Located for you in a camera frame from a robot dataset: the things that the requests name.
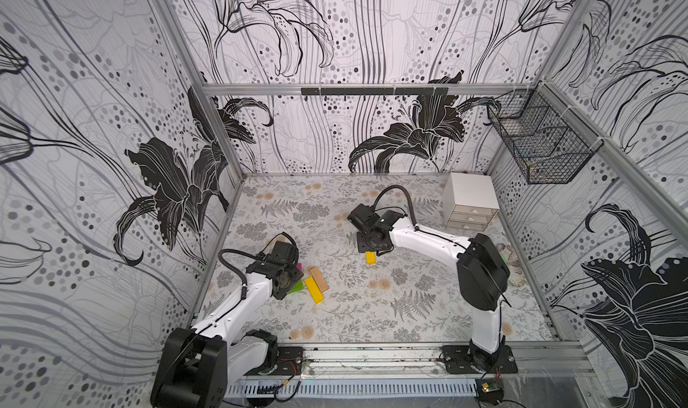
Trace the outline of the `green block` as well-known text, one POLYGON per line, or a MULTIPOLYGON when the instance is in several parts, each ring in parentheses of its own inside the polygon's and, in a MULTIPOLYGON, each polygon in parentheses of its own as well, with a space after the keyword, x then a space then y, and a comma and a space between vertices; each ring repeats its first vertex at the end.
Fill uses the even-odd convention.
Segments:
POLYGON ((305 289, 305 283, 303 280, 298 281, 295 283, 295 285, 288 291, 288 294, 292 293, 298 293, 299 291, 303 291, 305 289))

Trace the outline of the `yellow block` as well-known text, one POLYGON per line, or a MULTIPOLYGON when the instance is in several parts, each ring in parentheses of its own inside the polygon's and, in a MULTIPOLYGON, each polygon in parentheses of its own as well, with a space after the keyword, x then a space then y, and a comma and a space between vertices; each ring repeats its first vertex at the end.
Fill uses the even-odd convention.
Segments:
POLYGON ((319 304, 324 300, 324 295, 313 277, 306 278, 304 284, 315 304, 319 304))
POLYGON ((367 251, 365 253, 365 261, 367 261, 367 264, 369 264, 369 265, 375 265, 376 264, 376 254, 372 251, 367 251))

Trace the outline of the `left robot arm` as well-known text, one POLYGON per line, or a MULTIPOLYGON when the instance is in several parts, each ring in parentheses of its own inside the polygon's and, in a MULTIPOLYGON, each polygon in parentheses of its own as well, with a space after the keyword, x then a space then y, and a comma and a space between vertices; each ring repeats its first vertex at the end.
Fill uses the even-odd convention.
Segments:
POLYGON ((274 370, 278 339, 256 329, 240 331, 268 300, 282 300, 303 277, 296 241, 282 232, 272 250, 250 254, 224 248, 218 261, 240 286, 206 318, 168 337, 154 379, 153 407, 218 407, 229 385, 248 372, 274 370))

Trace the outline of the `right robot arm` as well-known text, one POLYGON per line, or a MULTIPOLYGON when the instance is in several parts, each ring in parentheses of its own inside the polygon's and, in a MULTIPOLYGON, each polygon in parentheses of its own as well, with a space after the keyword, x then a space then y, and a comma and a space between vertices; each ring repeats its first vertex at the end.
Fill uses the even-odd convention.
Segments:
POLYGON ((471 306, 467 360, 471 368, 483 374, 500 370, 499 356, 506 351, 503 305, 508 303, 505 293, 511 271, 492 239, 483 233, 459 237, 419 224, 410 193, 401 185, 383 189, 372 205, 357 205, 348 221, 357 231, 361 253, 384 255, 406 248, 455 269, 460 295, 471 306), (406 212, 379 213, 380 200, 391 190, 405 196, 406 212))

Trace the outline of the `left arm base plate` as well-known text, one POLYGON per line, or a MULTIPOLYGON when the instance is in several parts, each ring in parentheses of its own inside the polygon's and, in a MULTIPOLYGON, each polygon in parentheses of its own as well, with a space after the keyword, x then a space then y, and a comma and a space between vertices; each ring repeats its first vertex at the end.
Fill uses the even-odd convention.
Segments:
POLYGON ((305 364, 302 346, 279 345, 269 352, 266 363, 247 372, 247 376, 291 377, 302 373, 305 364))

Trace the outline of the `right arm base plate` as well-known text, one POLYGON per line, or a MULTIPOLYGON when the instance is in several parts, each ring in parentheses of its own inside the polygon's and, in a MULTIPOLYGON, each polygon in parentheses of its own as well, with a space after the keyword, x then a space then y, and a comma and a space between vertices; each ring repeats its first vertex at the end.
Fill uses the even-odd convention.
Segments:
POLYGON ((473 343, 468 345, 443 345, 439 355, 440 363, 451 375, 515 374, 519 372, 512 349, 502 343, 493 354, 479 349, 473 343))

